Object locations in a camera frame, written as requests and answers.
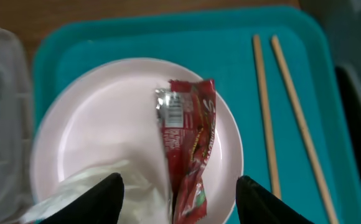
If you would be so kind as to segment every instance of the tray rim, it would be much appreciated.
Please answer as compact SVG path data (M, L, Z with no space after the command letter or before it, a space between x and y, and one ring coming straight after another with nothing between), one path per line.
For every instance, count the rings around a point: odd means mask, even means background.
M63 47L63 46L69 46L69 45L73 45L76 44L77 42L72 42L69 43L68 40L63 40L62 36L66 36L66 34L69 33L77 33L80 29L85 29L88 26L95 26L96 23L100 23L101 25L105 25L108 26L110 24L127 24L127 25L132 25L132 24L138 24L138 23L146 23L145 22L141 22L141 20L145 20L145 19L149 19L149 22L159 22L160 20L162 20L163 18L175 18L176 19L180 19L181 17L186 18L187 16L213 16L215 14L218 13L227 13L228 16L234 17L231 14L242 14L242 13L246 13L246 12L250 12L250 13L255 13L256 16L257 14L267 14L267 13L277 13L277 14L281 14L284 17L298 17L299 21L295 21L296 23L303 23L304 25L306 25L305 29L309 30L310 32L316 33L317 35L314 37L317 39L318 42L320 42L323 46L322 53L323 53L323 60L325 61L326 65L327 65L327 70L329 71L329 76L330 76L330 86L331 86L331 92L332 95L334 97L334 108L335 108L335 114L337 114L338 116L338 121L337 121L337 125L338 125L338 131L340 131L339 133L339 140L342 141L343 145L344 145L344 151L346 153L346 166L349 167L349 171L350 171L350 178L353 180L353 194L355 195L355 199L356 202L358 203L358 208L359 208L359 218L361 221L361 183L359 181L359 173L357 171L357 165L356 165L356 161L354 159L354 154L352 151L352 144L350 142L350 138L349 138L349 131L347 128L347 123L346 123L346 118L345 118L345 114L343 111L343 107L342 107L342 103L341 103L341 99L340 99L340 93L338 91L338 86L337 86L337 81L336 81L336 77L335 77L335 71L333 68L333 63L332 63L332 59L331 59L331 54L329 52L329 46L327 43L327 39L321 29L321 27L319 26L319 24L309 15L307 15L306 13L293 8L293 7L289 7L289 6L268 6L268 7L249 7L249 8L238 8L238 9L219 9L219 10L210 10L210 11L195 11L195 12L180 12L180 13L175 13L175 14L161 14L159 16L140 16L140 17L123 17L123 18L108 18L108 19L102 19L99 21L78 21L78 22L73 22L67 25L64 25L62 27L60 27L59 29L53 31L50 35L48 35L40 44L40 47L38 48L35 57L34 57L34 66L33 66L33 74L40 74L40 73L47 73L45 70L45 67L47 66L45 64L46 61L49 61L49 57L51 57L51 53L52 53L52 45L56 46L57 48L55 48L56 50L59 47ZM43 85L43 81L41 80L40 76L34 76L34 81L35 81L35 85L34 86L41 86ZM38 102L37 100L39 99L43 99L43 92L41 90L41 88L34 88L34 102L35 102L35 121L34 122L34 130L38 130L39 128L39 124L42 121L42 118L44 116L44 114L47 112L47 109L44 110L44 107L41 106L41 102ZM325 142L326 145L329 145L329 140L326 137L326 135L324 135L325 137ZM345 216L345 212L343 209L341 209L343 207L343 203L341 203L343 201L344 197L340 197L340 193L339 193L339 188L341 188L341 183L337 184L337 181L335 181L337 179L337 175L335 173L334 170L334 163L333 163L333 159L331 159L332 157L329 155L329 160L330 160L330 165L331 165L331 172L333 173L333 179L334 179L334 185L335 185L335 189L336 189L336 194L337 194L337 198L340 201L339 205L340 207L337 210L337 214L338 217L340 218L340 220L342 220Z

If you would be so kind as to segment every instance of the plate rim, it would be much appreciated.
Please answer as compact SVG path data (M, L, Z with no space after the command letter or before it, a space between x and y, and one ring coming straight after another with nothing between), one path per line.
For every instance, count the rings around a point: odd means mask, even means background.
M77 77L76 79L74 79L69 85L67 85L58 95L57 97L54 99L54 101L50 104L48 110L45 112L44 116L42 117L42 120L37 128L37 131L35 133L35 138L34 141L32 143L32 148L31 148L31 154L30 154L30 159L29 159L29 163L30 163L30 169L29 169L29 181L30 181L30 189L31 189L31 193L32 193L32 199L33 199L33 203L39 203L41 202L41 200L38 200L38 196L37 196L37 187L35 186L35 158L36 158L36 152L37 152L37 145L38 142L40 141L40 138L42 138L43 136L43 132L44 129L43 127L45 126L45 124L48 122L52 112L54 111L54 109L56 109L59 101L62 99L63 96L65 96L65 94L70 91L77 83L80 82L80 80L82 78L85 78L93 73L95 73L97 70L102 69L106 66L109 65L113 65L113 64L117 64L117 63L124 63L124 62L132 62L132 61L150 61L150 62L154 62L154 63L163 63L163 64L167 64L173 67L177 67L178 69L181 69L187 73L190 73L191 75L195 76L196 78L198 78L199 80L203 80L202 77L200 77L198 74L196 74L195 72L193 72L192 70L183 67L182 65L176 64L174 62L170 62L167 60L162 60L162 59L158 59L158 58L149 58L149 57L135 57L135 58L122 58L119 60L113 60L110 62L106 62L104 64L101 64L85 73L83 73L82 75L80 75L79 77ZM240 135L240 130L238 128L237 122L234 118L234 115L232 113L232 111L230 110L230 108L228 107L228 105L226 104L226 101L222 98L222 96L219 94L218 91L216 92L216 96L223 102L223 105L225 106L225 108L227 109L227 111L229 111L230 117L233 121L233 123L235 124L236 127L236 131L237 131L237 138L238 138L238 143L240 145L240 152L241 152L241 171L240 171L240 176L242 176L244 174L244 148L243 148L243 142L241 140L241 135ZM234 208L236 205L236 200L233 201L233 205L232 208L230 209L226 219L224 219L223 223L226 223L227 220L230 218L230 215L232 215L232 213L234 212Z

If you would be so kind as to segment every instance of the black object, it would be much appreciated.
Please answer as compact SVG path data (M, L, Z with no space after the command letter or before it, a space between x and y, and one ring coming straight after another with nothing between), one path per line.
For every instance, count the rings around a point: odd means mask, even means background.
M115 224L123 199L123 179L117 173L110 174L70 205L40 223Z
M123 199L123 179L119 174L114 173L70 205L41 221L41 224L115 224L123 206ZM312 223L249 176L237 180L236 205L241 224Z
M237 180L236 205L241 224L312 223L249 176Z

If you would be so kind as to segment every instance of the clear plastic container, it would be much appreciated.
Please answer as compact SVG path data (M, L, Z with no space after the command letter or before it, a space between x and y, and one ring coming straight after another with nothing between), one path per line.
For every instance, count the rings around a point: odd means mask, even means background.
M25 146L32 121L29 102L30 82L21 44L14 34L0 29L0 222L30 203L25 183L29 154Z

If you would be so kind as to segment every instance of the tray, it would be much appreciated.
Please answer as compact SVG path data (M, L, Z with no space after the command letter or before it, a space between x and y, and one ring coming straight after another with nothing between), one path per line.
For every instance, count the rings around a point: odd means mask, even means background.
M252 35L261 36L283 200L314 223L327 216L301 139L270 37L288 61L341 223L361 223L361 185L326 38L291 7L193 12L69 24L47 37L35 56L35 129L74 79L112 60L151 57L214 78L244 148L244 171L270 189ZM233 211L227 223L238 223Z

